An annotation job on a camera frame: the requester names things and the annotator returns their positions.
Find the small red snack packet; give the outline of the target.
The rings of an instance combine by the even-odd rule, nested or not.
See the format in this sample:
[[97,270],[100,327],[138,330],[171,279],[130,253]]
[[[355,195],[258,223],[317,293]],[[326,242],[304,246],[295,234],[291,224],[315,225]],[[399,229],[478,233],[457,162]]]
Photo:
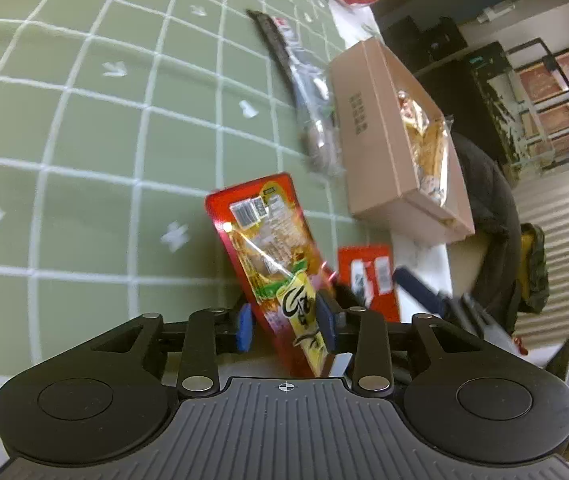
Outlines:
[[346,246],[337,251],[339,280],[356,298],[387,322],[400,321],[397,292],[391,271],[393,253],[388,245]]

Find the pink gift box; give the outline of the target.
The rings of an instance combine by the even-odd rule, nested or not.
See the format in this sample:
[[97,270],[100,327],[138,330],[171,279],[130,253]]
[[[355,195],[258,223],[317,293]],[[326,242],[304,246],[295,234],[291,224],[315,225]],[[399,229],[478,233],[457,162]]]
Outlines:
[[445,205],[438,206],[420,190],[397,92],[408,92],[429,117],[445,116],[399,58],[381,41],[369,38],[338,55],[330,64],[330,75],[350,213],[426,246],[473,235],[469,197],[450,129]]

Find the red yellow jerky packet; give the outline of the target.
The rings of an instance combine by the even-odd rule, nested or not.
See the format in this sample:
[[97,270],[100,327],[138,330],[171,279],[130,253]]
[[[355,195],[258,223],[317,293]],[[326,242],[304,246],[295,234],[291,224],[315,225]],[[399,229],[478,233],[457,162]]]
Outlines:
[[205,198],[257,322],[283,365],[299,377],[327,377],[327,350],[316,312],[322,289],[332,289],[322,258],[286,172],[224,188]]

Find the yellow senbei cracker pack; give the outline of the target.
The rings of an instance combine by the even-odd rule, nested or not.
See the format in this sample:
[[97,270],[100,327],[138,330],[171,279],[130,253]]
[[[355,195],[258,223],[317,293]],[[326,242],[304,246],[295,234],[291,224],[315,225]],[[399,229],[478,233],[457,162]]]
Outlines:
[[444,206],[449,181],[449,122],[429,117],[406,91],[398,91],[397,99],[420,190],[438,206]]

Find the black silver snack bar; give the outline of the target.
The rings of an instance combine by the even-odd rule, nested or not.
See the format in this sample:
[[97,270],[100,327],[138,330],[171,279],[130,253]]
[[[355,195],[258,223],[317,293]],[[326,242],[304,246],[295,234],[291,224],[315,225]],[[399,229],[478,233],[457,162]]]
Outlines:
[[289,21],[252,9],[246,10],[246,14],[256,25],[260,38],[276,62],[293,102],[297,107],[302,106],[307,96],[306,65],[301,58],[301,47]]

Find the black jacket on chair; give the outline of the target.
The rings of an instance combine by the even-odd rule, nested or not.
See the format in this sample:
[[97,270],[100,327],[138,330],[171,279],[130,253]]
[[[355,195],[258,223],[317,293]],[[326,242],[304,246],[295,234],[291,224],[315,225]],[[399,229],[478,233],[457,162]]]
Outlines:
[[516,278],[521,263],[521,222],[509,182],[499,166],[465,136],[452,136],[477,234],[488,245],[471,296],[508,333],[515,332],[521,293]]

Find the black fish tank cabinet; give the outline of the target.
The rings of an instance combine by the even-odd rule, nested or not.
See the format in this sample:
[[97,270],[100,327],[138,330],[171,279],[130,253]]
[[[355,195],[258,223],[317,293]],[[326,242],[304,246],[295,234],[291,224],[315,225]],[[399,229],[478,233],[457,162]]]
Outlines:
[[569,164],[569,48],[540,38],[471,48],[451,18],[420,30],[407,16],[382,37],[510,181]]

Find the green grid tablecloth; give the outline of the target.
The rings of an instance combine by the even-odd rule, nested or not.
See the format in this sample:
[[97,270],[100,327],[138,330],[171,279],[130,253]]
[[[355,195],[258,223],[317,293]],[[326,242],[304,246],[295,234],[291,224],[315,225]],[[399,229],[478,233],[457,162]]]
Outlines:
[[252,10],[317,62],[345,48],[330,0],[0,0],[0,376],[234,302],[217,188],[287,172],[329,262],[389,242],[309,170]]

